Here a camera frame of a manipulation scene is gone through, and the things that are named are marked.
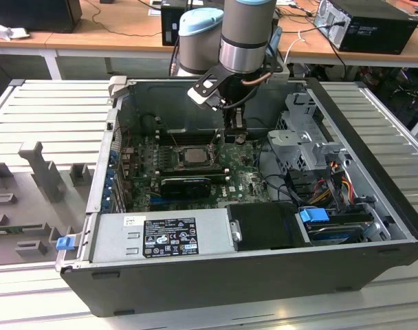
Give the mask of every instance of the white paper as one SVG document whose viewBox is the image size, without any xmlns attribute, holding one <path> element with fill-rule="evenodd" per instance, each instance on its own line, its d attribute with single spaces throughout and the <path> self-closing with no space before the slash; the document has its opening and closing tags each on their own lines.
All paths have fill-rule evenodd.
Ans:
<svg viewBox="0 0 418 330">
<path fill-rule="evenodd" d="M 162 14 L 162 12 L 160 10 L 156 10 L 156 9 L 150 9 L 148 11 L 148 16 L 160 16 Z"/>
<path fill-rule="evenodd" d="M 277 6 L 288 6 L 288 5 L 296 5 L 296 1 L 293 0 L 277 0 Z"/>
<path fill-rule="evenodd" d="M 0 39 L 10 41 L 10 39 L 27 38 L 30 34 L 22 27 L 6 27 L 0 24 Z"/>
</svg>

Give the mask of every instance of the yellow wire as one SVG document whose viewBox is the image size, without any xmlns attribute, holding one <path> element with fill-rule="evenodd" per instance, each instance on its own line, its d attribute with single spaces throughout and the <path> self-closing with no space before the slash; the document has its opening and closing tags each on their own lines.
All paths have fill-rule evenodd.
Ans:
<svg viewBox="0 0 418 330">
<path fill-rule="evenodd" d="M 350 186 L 349 186 L 349 183 L 347 182 L 347 181 L 343 181 L 342 180 L 342 183 L 346 186 L 346 188 L 348 189 L 348 200 L 349 200 L 349 202 L 351 203 L 351 198 L 350 198 L 350 196 L 351 196 L 351 188 L 350 188 Z"/>
<path fill-rule="evenodd" d="M 310 204 L 315 204 L 318 201 L 320 201 L 322 198 L 326 198 L 328 197 L 328 195 L 330 194 L 330 190 L 327 189 L 326 191 L 324 191 L 321 195 L 317 196 L 313 201 L 310 202 Z"/>
</svg>

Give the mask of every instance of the power supply label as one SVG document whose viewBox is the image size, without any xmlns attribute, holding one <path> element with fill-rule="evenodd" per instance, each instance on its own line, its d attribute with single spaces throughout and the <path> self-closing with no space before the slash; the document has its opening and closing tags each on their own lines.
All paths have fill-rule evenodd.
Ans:
<svg viewBox="0 0 418 330">
<path fill-rule="evenodd" d="M 195 218 L 146 220 L 143 227 L 145 258 L 198 254 Z"/>
</svg>

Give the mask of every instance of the motherboard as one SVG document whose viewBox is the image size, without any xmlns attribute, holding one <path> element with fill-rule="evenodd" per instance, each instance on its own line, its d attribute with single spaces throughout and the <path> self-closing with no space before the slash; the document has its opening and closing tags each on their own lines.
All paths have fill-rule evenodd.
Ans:
<svg viewBox="0 0 418 330">
<path fill-rule="evenodd" d="M 256 141 L 225 143 L 219 137 L 183 145 L 179 138 L 166 144 L 159 136 L 136 138 L 122 154 L 125 186 L 131 191 L 127 208 L 193 210 L 269 201 L 256 167 L 258 153 Z"/>
</svg>

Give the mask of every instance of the table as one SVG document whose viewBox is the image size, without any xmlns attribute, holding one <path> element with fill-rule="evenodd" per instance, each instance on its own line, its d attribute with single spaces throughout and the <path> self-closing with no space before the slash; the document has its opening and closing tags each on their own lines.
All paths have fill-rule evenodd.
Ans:
<svg viewBox="0 0 418 330">
<path fill-rule="evenodd" d="M 406 2 L 408 0 L 389 0 L 391 4 L 398 8 L 405 9 L 410 13 L 413 7 Z M 317 5 L 313 5 L 313 0 L 298 1 L 301 7 L 308 10 L 315 10 Z M 294 14 L 303 14 L 299 10 L 289 8 Z M 312 28 L 312 24 L 305 24 L 306 20 L 301 17 L 283 17 L 279 25 L 283 31 L 299 31 Z M 289 63 L 313 63 L 313 64 L 340 64 L 339 59 L 334 54 L 326 38 L 317 30 L 301 34 L 306 40 L 305 43 L 297 42 L 289 53 L 287 61 Z M 298 38 L 297 34 L 284 34 L 279 44 L 279 50 L 285 54 L 290 44 Z M 339 52 L 340 57 L 347 65 L 375 65 L 379 67 L 418 67 L 418 29 L 411 36 L 408 44 L 400 55 L 390 54 L 369 54 L 369 53 L 351 53 Z"/>
<path fill-rule="evenodd" d="M 172 47 L 162 45 L 160 17 L 148 16 L 149 8 L 136 0 L 118 0 L 110 4 L 92 3 L 93 0 L 80 0 L 82 19 L 73 34 L 50 32 L 32 32 L 32 38 L 17 41 L 0 39 L 0 54 L 36 55 L 44 57 L 52 79 L 63 79 L 59 69 L 59 56 L 86 56 L 107 58 L 105 65 L 111 72 L 109 58 L 169 58 Z M 406 1 L 389 0 L 391 3 L 412 12 L 412 6 Z M 300 6 L 313 10 L 317 5 L 314 0 L 298 0 Z M 295 14 L 301 11 L 291 9 Z M 100 24 L 92 21 L 94 14 L 97 22 L 109 30 L 126 34 L 155 34 L 154 36 L 125 36 L 112 34 Z M 286 31 L 298 31 L 311 28 L 312 24 L 300 17 L 284 17 L 280 26 Z M 336 58 L 326 39 L 319 31 L 302 35 L 306 42 L 295 44 L 287 59 L 289 63 L 334 64 Z M 296 34 L 284 34 L 279 45 L 285 54 L 289 45 L 297 38 Z M 418 30 L 401 55 L 340 53 L 347 65 L 378 65 L 387 67 L 418 67 Z"/>
</svg>

